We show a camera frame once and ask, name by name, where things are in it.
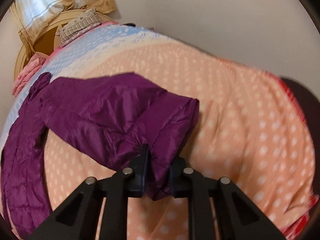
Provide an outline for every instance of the wooden headboard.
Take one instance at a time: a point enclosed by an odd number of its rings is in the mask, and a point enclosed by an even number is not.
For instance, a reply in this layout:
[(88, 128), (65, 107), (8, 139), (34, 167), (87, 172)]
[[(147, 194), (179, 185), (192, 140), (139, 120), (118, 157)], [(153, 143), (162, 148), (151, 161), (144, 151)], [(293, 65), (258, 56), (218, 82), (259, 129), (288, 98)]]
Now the wooden headboard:
[[(60, 46), (60, 37), (56, 36), (56, 31), (62, 26), (66, 25), (68, 22), (74, 18), (80, 16), (85, 10), (77, 9), (62, 12), (59, 14), (50, 24), (46, 27), (39, 35), (39, 38), (34, 44), (34, 49), (36, 52), (41, 52), (45, 55), (50, 55), (58, 46)], [(105, 22), (115, 22), (110, 17), (97, 12), (100, 19)], [(16, 65), (14, 68), (14, 79), (21, 72), (23, 67), (27, 64), (26, 62), (26, 49), (23, 46), (18, 54)]]

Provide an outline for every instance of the red fabric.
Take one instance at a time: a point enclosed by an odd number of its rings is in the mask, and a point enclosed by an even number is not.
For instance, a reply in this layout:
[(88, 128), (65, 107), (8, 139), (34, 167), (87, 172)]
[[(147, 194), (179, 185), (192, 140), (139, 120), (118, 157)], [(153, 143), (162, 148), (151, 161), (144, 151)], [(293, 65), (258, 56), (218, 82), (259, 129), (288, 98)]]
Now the red fabric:
[[(309, 209), (311, 209), (318, 201), (319, 201), (319, 195), (313, 195), (310, 198)], [(281, 232), (284, 234), (287, 240), (295, 240), (296, 237), (301, 233), (303, 228), (306, 226), (308, 221), (309, 221), (309, 212), (305, 213), (291, 226), (282, 228)]]
[[(293, 105), (296, 107), (297, 114), (301, 120), (301, 122), (305, 125), (307, 125), (306, 118), (304, 116), (304, 113), (299, 105), (299, 102), (295, 98), (294, 94), (290, 90), (290, 88), (284, 83), (281, 78), (278, 76), (273, 75), (272, 73), (266, 72), (270, 77), (274, 78), (277, 80), (280, 84), (280, 86), (284, 89), (286, 92), (288, 98), (291, 100)], [(319, 196), (318, 195), (313, 195), (310, 198), (310, 204), (309, 204), (309, 210), (318, 202)], [(296, 237), (301, 233), (303, 228), (306, 226), (306, 224), (309, 221), (309, 212), (306, 212), (304, 215), (302, 215), (297, 221), (295, 221), (292, 225), (289, 227), (284, 227), (281, 229), (281, 232), (284, 234), (284, 236), (287, 238), (287, 240), (295, 240)]]

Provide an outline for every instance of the blue blanket section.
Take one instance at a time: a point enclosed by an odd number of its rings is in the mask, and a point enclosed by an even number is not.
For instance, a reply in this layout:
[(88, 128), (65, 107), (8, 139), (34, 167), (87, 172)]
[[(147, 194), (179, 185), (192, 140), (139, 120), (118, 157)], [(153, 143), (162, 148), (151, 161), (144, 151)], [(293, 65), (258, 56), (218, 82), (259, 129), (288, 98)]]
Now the blue blanket section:
[[(77, 39), (67, 45), (57, 55), (57, 57), (52, 58), (30, 79), (29, 83), (17, 96), (4, 124), (3, 132), (0, 138), (0, 150), (4, 146), (11, 125), (18, 117), (18, 111), (21, 107), (21, 104), (27, 97), (30, 87), (42, 73), (50, 72), (52, 74), (52, 79), (57, 78), (60, 72), (70, 66), (72, 62), (85, 56), (88, 54), (88, 52), (95, 50), (102, 44), (105, 44), (103, 49), (104, 53), (106, 53), (113, 48), (121, 46), (122, 43), (128, 42), (127, 37), (131, 37), (132, 42), (136, 43), (146, 37), (152, 40), (157, 39), (159, 36), (160, 34), (151, 32), (150, 30), (144, 28), (130, 27), (126, 25), (107, 25), (97, 27), (94, 30), (86, 33), (81, 39)], [(80, 65), (76, 68), (81, 70), (85, 68), (85, 65)]]

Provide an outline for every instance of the bed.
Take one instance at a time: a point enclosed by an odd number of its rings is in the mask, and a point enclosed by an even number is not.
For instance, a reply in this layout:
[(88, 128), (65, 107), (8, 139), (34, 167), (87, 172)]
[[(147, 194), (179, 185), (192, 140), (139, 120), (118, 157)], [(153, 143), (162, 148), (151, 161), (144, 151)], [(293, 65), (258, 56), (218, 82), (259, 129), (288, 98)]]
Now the bed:
[[(68, 14), (62, 13), (46, 33), (74, 17)], [(48, 39), (54, 47), (55, 37)], [(22, 50), (17, 73), (23, 65)], [(279, 229), (308, 212), (315, 138), (297, 101), (279, 78), (147, 29), (100, 26), (51, 53), (17, 96), (0, 138), (0, 149), (28, 90), (44, 72), (50, 72), (52, 80), (136, 72), (173, 93), (198, 98), (200, 120), (181, 153), (190, 166), (210, 178), (230, 177)], [(87, 177), (103, 179), (114, 173), (50, 130), (44, 149), (53, 210)], [(275, 181), (281, 191), (273, 190)], [(186, 239), (187, 217), (185, 200), (130, 199), (128, 239)]]

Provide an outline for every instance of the metal bolt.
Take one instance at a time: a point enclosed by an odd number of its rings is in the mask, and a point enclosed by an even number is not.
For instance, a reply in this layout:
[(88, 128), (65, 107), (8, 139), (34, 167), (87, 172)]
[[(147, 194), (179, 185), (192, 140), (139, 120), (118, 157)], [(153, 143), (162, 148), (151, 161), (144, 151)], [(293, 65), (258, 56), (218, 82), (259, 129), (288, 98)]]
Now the metal bolt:
[(220, 181), (222, 184), (226, 184), (226, 185), (230, 183), (230, 179), (228, 177), (222, 177)]
[(86, 184), (91, 185), (91, 184), (95, 183), (96, 180), (97, 179), (95, 177), (88, 177), (85, 179), (85, 182), (86, 182)]
[(130, 167), (124, 168), (122, 170), (122, 172), (127, 175), (127, 174), (131, 174), (133, 172), (133, 169), (131, 169)]
[(183, 173), (190, 175), (190, 174), (193, 173), (193, 168), (186, 167), (186, 168), (183, 169)]

